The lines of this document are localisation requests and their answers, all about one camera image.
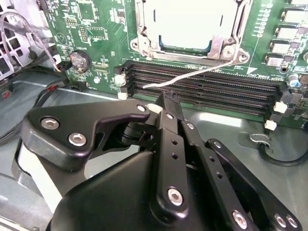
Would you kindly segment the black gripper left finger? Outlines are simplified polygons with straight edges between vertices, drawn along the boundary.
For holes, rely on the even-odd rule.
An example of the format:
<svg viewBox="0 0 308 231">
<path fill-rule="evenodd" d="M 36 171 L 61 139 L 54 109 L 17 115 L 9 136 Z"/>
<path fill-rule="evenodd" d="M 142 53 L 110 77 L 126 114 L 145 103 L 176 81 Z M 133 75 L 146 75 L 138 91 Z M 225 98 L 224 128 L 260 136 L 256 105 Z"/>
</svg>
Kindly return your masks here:
<svg viewBox="0 0 308 231">
<path fill-rule="evenodd" d="M 35 108 L 23 119 L 20 166 L 54 214 L 74 187 L 124 159 L 154 154 L 150 209 L 159 221 L 189 212 L 185 140 L 171 92 L 153 104 L 105 101 Z"/>
</svg>

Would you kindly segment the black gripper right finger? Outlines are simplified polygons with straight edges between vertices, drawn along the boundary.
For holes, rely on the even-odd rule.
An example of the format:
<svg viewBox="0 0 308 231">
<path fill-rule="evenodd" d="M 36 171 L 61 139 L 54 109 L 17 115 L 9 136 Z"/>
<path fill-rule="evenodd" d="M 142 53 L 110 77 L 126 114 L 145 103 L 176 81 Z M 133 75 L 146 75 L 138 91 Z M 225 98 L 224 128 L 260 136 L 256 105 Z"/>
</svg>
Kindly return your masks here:
<svg viewBox="0 0 308 231">
<path fill-rule="evenodd" d="M 296 216 L 219 140 L 203 141 L 184 120 L 180 99 L 172 96 L 185 145 L 206 181 L 217 231 L 301 231 Z"/>
</svg>

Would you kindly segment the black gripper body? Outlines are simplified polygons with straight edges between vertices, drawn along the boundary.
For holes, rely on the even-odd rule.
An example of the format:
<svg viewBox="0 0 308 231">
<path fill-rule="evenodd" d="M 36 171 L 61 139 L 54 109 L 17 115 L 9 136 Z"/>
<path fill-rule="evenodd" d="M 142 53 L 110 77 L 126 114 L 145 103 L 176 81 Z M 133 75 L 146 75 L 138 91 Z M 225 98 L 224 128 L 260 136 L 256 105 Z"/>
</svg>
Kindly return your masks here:
<svg viewBox="0 0 308 231">
<path fill-rule="evenodd" d="M 190 164 L 186 171 L 189 213 L 173 224 L 159 221 L 150 209 L 154 154 L 134 154 L 71 189 L 58 204 L 51 231 L 238 231 L 234 218 L 219 212 L 209 184 Z"/>
</svg>

